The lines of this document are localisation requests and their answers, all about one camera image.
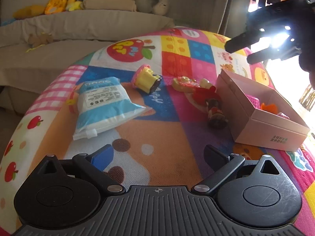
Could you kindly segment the black-haired doll figure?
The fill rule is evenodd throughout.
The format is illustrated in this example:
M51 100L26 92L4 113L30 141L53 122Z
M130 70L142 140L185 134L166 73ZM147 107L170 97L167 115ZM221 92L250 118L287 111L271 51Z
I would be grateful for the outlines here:
M224 129L228 120L221 110L221 103L217 99L207 99L208 125L214 129Z

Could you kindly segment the orange pumpkin toy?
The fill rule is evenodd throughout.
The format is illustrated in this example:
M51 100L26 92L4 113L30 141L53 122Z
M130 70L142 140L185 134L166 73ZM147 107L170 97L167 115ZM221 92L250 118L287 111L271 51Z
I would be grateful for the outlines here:
M260 105L260 109L263 110L263 111L272 113L272 114L276 114L276 115L279 113L278 107L275 104L273 104L273 103L272 104L262 103Z

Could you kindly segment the white yogurt bottle toy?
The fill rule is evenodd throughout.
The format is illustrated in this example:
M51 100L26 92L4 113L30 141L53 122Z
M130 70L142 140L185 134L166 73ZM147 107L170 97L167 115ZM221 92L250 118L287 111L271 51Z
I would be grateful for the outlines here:
M199 86L203 89L211 89L213 87L212 83L209 80L203 78L200 80Z

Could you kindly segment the blue white tissue pack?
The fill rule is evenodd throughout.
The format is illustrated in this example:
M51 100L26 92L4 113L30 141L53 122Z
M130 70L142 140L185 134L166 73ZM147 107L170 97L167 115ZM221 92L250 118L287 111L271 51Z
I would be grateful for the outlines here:
M84 82L79 89L77 108L73 140L97 137L151 110L133 103L116 77Z

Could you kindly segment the red round lid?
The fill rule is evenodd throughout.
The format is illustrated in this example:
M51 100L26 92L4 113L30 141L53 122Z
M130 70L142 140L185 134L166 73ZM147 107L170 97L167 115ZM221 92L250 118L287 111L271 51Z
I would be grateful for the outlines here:
M209 89L198 87L192 93L192 99L198 104L205 106L208 99L221 101L221 97L216 93L216 87L211 86Z

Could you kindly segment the toy camera keychain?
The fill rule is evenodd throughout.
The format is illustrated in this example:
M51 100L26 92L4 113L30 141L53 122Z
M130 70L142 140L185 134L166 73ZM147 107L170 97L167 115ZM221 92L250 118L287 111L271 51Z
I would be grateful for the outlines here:
M179 92L192 93L199 87L196 80L190 79L186 76L175 77L172 80L172 87Z

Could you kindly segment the pink yellow cup toy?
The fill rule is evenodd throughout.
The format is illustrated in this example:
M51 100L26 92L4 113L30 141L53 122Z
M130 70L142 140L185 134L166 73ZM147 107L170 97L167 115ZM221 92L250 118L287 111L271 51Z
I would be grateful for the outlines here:
M132 86L147 94L153 93L160 85L161 76L157 75L149 65L142 65L134 73Z

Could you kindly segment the pink plastic basket toy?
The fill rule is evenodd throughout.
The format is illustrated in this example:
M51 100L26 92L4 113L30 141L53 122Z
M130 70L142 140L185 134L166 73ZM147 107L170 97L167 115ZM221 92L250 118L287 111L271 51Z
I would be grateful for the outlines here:
M248 100L252 103L255 109L260 109L260 100L252 95L246 94Z

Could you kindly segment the pink cardboard box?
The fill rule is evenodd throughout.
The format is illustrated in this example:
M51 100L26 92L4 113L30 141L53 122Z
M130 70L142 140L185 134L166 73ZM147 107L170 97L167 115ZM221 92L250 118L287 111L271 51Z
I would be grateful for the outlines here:
M218 75L216 88L234 142L295 152L307 138L307 124L276 90L225 70ZM275 105L285 116L255 108L249 96Z

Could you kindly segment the colourful cartoon play mat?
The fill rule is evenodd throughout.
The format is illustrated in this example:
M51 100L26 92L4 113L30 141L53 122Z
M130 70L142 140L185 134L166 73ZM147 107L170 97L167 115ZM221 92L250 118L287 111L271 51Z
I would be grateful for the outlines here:
M48 153L66 158L112 144L113 160L105 170L125 186L192 185L210 172L202 158L208 143L248 159L264 153L273 156L302 194L297 228L314 235L314 140L307 138L295 152L235 143L228 129L207 126L205 108L171 86L177 76L215 83L221 70L229 70L274 87L262 64L247 62L249 49L228 54L226 41L225 36L208 31L167 29L107 44L64 69L23 114L5 150L1 162L1 235L11 235L20 227L13 196ZM159 87L151 94L131 83L144 64L161 76ZM121 81L133 103L151 110L100 137L73 140L79 114L77 89L87 80L110 76Z

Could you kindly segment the grey neck pillow plush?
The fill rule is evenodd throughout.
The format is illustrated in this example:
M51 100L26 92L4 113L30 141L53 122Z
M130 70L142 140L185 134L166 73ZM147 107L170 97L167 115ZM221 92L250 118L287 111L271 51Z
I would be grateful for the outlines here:
M137 11L165 16L170 7L169 0L134 0Z

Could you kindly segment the beige sofa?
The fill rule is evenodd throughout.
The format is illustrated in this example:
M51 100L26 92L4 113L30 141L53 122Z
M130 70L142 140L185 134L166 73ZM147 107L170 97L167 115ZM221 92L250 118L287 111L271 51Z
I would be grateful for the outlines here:
M141 12L78 10L17 20L1 27L1 108L24 114L68 66L107 44L174 27ZM30 34L53 42L27 52Z

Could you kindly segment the small brown plush toy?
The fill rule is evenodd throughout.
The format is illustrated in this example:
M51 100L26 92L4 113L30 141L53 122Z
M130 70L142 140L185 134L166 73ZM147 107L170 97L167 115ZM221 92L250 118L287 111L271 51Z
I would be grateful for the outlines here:
M29 45L29 49L27 49L27 52L30 52L38 47L50 44L53 42L53 37L51 34L47 33L41 33L40 35L33 35L30 34L29 38L27 40L27 43Z

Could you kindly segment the yellow plush toy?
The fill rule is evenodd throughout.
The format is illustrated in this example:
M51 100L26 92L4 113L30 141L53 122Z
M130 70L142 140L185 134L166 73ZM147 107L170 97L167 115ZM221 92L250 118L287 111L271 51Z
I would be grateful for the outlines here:
M16 20L32 18L40 15L50 15L64 12L66 10L68 0L49 0L47 5L31 5L19 9L13 14Z

